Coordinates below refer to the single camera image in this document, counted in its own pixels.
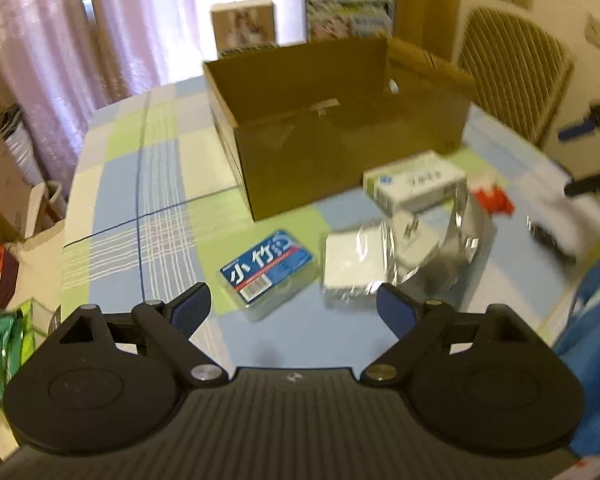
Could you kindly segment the white charger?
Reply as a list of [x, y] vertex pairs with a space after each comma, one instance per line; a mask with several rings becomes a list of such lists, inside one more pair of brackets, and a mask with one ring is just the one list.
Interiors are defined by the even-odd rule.
[[322, 291], [337, 301], [375, 296], [398, 282], [396, 240], [386, 220], [329, 233], [322, 247]]

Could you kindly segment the pink sheer curtain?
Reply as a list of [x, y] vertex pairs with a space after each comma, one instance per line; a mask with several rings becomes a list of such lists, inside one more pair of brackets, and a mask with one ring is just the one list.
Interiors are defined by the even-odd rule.
[[[211, 8], [240, 0], [0, 0], [0, 111], [23, 110], [44, 174], [69, 186], [92, 115], [198, 76], [215, 54]], [[273, 0], [300, 32], [300, 0]]]

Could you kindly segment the white product box with photo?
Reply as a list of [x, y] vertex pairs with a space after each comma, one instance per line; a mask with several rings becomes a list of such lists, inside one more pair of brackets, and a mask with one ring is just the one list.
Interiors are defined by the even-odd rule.
[[220, 58], [277, 46], [275, 4], [272, 0], [245, 0], [215, 4], [211, 21]]

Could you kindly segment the silver foil pouch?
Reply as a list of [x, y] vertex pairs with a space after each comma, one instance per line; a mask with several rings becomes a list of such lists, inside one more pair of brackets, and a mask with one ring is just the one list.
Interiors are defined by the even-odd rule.
[[449, 222], [439, 234], [440, 245], [420, 266], [402, 271], [398, 265], [398, 286], [418, 297], [442, 298], [462, 304], [477, 289], [486, 268], [496, 229], [466, 185], [459, 185], [453, 197]]

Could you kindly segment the white wall plug adapter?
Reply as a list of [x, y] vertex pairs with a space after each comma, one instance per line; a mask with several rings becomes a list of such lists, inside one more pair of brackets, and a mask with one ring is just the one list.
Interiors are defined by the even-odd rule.
[[436, 231], [408, 210], [398, 210], [390, 220], [396, 241], [396, 261], [406, 272], [416, 269], [439, 247], [440, 237]]

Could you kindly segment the white medicine box blue logo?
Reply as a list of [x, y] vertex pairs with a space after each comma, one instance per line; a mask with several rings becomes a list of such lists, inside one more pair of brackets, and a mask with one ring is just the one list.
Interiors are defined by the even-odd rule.
[[426, 151], [365, 171], [362, 187], [385, 214], [393, 216], [400, 209], [417, 214], [450, 200], [466, 180], [460, 167]]

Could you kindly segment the brown cardboard box on floor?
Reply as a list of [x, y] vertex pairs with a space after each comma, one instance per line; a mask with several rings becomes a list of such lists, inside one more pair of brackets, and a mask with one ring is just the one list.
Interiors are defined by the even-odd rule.
[[31, 186], [0, 133], [0, 242], [32, 237], [44, 210], [45, 186]]

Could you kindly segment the blue-label clear plastic case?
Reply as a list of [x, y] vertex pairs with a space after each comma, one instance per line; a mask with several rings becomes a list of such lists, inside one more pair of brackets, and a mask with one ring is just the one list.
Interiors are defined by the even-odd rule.
[[316, 259], [286, 230], [277, 230], [219, 268], [221, 283], [250, 311], [279, 306], [315, 278]]

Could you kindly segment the red orange packet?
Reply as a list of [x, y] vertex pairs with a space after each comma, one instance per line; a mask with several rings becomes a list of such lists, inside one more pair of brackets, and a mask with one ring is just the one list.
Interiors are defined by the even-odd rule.
[[494, 214], [506, 214], [511, 217], [515, 212], [515, 205], [499, 185], [490, 188], [479, 188], [472, 192], [479, 205], [490, 217]]

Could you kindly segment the green tissue pack stack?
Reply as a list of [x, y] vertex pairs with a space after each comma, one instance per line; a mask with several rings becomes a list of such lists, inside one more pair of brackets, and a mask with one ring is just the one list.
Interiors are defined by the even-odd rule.
[[8, 383], [45, 341], [52, 312], [34, 298], [0, 310], [0, 415]]

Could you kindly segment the quilted brown chair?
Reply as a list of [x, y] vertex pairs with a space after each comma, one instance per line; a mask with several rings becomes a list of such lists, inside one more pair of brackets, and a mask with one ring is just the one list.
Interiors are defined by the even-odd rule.
[[573, 65], [571, 50], [532, 21], [485, 6], [468, 16], [458, 66], [475, 79], [476, 103], [537, 148]]

